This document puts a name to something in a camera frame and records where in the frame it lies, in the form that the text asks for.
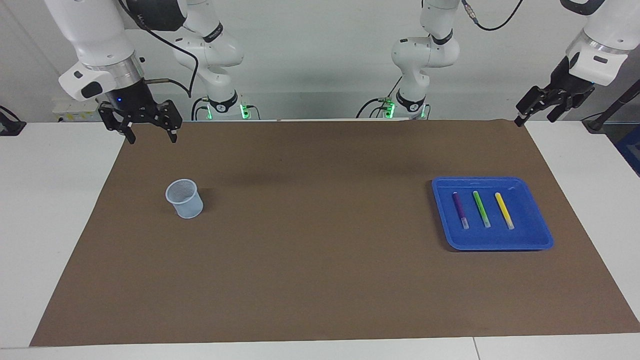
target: translucent cup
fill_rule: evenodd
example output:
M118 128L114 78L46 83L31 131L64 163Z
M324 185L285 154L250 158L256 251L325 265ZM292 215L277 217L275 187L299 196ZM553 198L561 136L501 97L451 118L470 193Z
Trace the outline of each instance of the translucent cup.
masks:
M195 218L202 212L204 205L198 194L198 186L192 180L174 181L166 189L164 196L181 218Z

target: white wall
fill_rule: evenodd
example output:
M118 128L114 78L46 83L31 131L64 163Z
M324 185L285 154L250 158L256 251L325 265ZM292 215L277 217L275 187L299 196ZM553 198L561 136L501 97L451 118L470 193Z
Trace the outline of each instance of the white wall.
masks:
M58 31L42 0L1 1L55 71L63 72L76 61L73 48ZM502 22L515 3L472 2L487 26ZM419 22L419 0L219 0L216 8L225 31L235 35L246 48L244 63L230 70L237 88L268 118L355 116L362 103L386 95L399 77L399 70L390 59L393 43L425 34ZM487 33L475 27L460 10L455 28L462 48L459 62L429 71L431 117L512 119L521 96L533 85L548 83L551 71L584 22L583 17L562 8L558 0L525 1L512 23ZM165 35L175 38L180 34ZM174 62L171 49L142 31L129 31L129 35L138 55L147 59L144 68L148 78L189 81L189 71ZM19 56L4 55L19 48L20 44L3 38L2 73L14 73L24 67ZM604 110L633 83L640 73L639 52L632 57L614 85L598 89L567 119ZM25 89L22 92L38 94L44 100L59 97L51 76L44 77L45 87L26 81L21 84ZM11 83L15 86L19 78L13 78ZM4 81L0 86L0 96L12 92ZM171 97L188 117L191 101L178 88L154 85L152 89L157 100ZM198 84L196 92L204 94L204 88ZM31 111L30 103L20 102L15 96L0 99L16 111L28 113L30 120L49 119L43 106ZM632 118L637 112L638 105L629 104L616 120L638 120Z

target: marker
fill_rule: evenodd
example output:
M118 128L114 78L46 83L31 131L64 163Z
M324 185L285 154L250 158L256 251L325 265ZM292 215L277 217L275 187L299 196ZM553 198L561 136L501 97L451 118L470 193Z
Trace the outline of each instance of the marker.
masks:
M458 212L458 216L460 217L460 221L462 221L462 227L465 230L469 229L469 221L467 221L467 216L465 215L465 210L462 208L462 201L460 201L460 195L457 192L453 193L453 203L456 205L456 211Z
M478 192L474 192L474 199L476 200L478 211L480 211L480 216L482 217L482 221L484 222L484 227L491 227L489 217L486 216L486 211L484 210L484 205L482 205L482 199L480 199L480 194Z
M509 230L515 229L516 227L513 225L511 215L509 215L509 210L507 210L507 205L504 203L504 200L502 200L502 195L500 193L495 193L495 199L498 200L498 205L500 206L500 210L502 211L502 216L504 216L504 221L507 222Z

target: yellow marker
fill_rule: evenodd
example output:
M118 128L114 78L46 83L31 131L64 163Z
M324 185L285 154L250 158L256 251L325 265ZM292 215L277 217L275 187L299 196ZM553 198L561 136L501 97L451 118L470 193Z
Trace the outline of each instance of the yellow marker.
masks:
M507 206L504 203L504 200L502 200L502 195L500 193L495 193L495 199L498 200L498 205L500 206L500 210L502 211L502 216L504 216L504 221L507 222L509 230L515 229L516 227L513 225L511 215L509 215L509 210L507 210Z

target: black band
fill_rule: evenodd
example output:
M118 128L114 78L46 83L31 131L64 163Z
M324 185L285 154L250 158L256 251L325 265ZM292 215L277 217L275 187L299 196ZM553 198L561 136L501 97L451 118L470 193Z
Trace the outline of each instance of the black band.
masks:
M422 98L422 100L419 101L411 101L402 97L402 95L400 95L400 91L398 91L398 93L396 94L396 99L398 100L398 104L405 107L407 111L409 111L410 113L415 113L416 111L420 110L420 107L424 104L424 101L427 99L427 97L425 96Z
M222 23L218 23L218 27L209 35L204 37L204 42L212 42L213 40L216 40L220 35L222 35L222 31L225 29L224 26L222 26Z
M433 35L432 35L432 37L433 37L433 42L434 43L436 43L437 45L444 45L444 44L448 43L449 40L451 40L451 38L453 37L453 29L451 29L451 32L444 39L436 38Z
M231 107L237 103L237 101L238 101L238 92L234 91L234 95L231 97L231 99L223 102L209 100L209 104L213 106L213 108L218 113L224 114L224 113L227 113L229 109L231 109Z

